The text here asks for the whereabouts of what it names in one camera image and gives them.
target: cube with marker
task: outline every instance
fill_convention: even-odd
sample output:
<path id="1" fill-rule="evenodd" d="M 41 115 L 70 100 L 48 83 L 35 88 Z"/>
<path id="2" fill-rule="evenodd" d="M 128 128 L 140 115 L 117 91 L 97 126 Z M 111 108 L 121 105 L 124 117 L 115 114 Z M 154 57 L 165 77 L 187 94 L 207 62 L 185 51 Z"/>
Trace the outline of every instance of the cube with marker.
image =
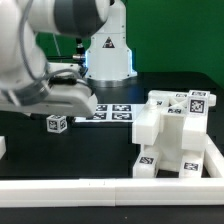
<path id="1" fill-rule="evenodd" d="M 67 129 L 66 116 L 51 115 L 47 118 L 47 131 L 60 134 Z"/>
<path id="2" fill-rule="evenodd" d="M 191 90 L 188 96 L 188 115 L 206 116 L 210 92 Z"/>

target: white foam block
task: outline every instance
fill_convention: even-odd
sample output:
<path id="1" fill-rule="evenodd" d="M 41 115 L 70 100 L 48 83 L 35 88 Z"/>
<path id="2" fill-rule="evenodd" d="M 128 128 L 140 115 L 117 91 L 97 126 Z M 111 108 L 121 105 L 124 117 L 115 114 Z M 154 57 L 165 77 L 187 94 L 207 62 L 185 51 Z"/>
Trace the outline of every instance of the white foam block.
<path id="1" fill-rule="evenodd" d="M 140 115 L 132 124 L 132 142 L 153 145 L 159 133 L 160 110 L 150 110 L 144 106 Z"/>
<path id="2" fill-rule="evenodd" d="M 206 145 L 207 116 L 187 116 L 183 127 L 182 149 L 204 151 Z"/>
<path id="3" fill-rule="evenodd" d="M 159 152 L 142 152 L 133 167 L 134 178 L 153 178 L 157 175 L 160 162 Z"/>
<path id="4" fill-rule="evenodd" d="M 224 178 L 224 158 L 212 140 L 207 138 L 204 165 L 213 178 Z"/>
<path id="5" fill-rule="evenodd" d="M 170 162 L 167 160 L 161 160 L 159 164 L 160 170 L 168 170 L 171 172 L 179 172 L 180 170 L 180 162 Z"/>
<path id="6" fill-rule="evenodd" d="M 116 205 L 222 205 L 222 178 L 117 180 Z"/>
<path id="7" fill-rule="evenodd" d="M 179 100 L 185 100 L 188 96 L 186 92 L 171 92 L 171 91 L 159 91 L 159 90 L 152 90 L 148 93 L 149 98 L 176 98 Z"/>
<path id="8" fill-rule="evenodd" d="M 203 152 L 186 151 L 181 161 L 179 177 L 201 178 L 203 170 L 203 160 Z"/>
<path id="9" fill-rule="evenodd" d="M 114 180 L 1 181 L 0 207 L 115 206 Z"/>

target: small cube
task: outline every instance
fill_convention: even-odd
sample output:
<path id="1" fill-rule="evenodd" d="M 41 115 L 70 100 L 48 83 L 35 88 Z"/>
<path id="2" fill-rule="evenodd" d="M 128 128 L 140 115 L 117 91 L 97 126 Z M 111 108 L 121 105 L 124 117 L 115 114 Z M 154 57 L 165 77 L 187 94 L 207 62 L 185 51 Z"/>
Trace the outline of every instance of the small cube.
<path id="1" fill-rule="evenodd" d="M 159 170 L 159 152 L 140 153 L 133 167 L 133 178 L 154 178 Z"/>
<path id="2" fill-rule="evenodd" d="M 61 133 L 67 129 L 66 116 L 51 115 L 47 118 L 47 131 Z"/>
<path id="3" fill-rule="evenodd" d="M 210 92 L 191 90 L 188 97 L 188 114 L 203 116 L 208 114 Z"/>

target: stacked blocks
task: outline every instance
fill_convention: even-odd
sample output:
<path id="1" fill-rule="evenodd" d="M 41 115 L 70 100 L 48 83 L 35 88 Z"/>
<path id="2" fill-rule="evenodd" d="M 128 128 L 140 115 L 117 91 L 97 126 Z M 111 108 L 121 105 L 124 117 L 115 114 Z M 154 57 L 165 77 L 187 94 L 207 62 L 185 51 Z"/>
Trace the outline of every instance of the stacked blocks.
<path id="1" fill-rule="evenodd" d="M 179 172 L 182 178 L 200 178 L 208 142 L 208 108 L 215 104 L 216 96 L 206 91 L 151 91 L 132 126 L 133 143 L 141 145 L 133 176 L 152 178 L 163 169 Z"/>

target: black table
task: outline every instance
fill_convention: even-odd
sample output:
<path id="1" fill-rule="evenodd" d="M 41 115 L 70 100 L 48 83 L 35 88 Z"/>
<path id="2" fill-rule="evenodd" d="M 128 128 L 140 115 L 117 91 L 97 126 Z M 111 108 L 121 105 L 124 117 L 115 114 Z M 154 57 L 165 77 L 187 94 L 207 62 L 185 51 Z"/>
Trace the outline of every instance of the black table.
<path id="1" fill-rule="evenodd" d="M 143 104 L 150 90 L 207 90 L 217 95 L 209 111 L 208 134 L 224 152 L 224 90 L 200 73 L 142 73 L 136 83 L 97 88 L 99 103 Z M 46 116 L 32 119 L 0 112 L 7 153 L 0 179 L 131 178 L 139 146 L 131 123 L 69 123 L 62 134 L 46 131 Z M 167 172 L 162 177 L 175 176 Z M 224 206 L 0 209 L 0 223 L 223 223 Z"/>

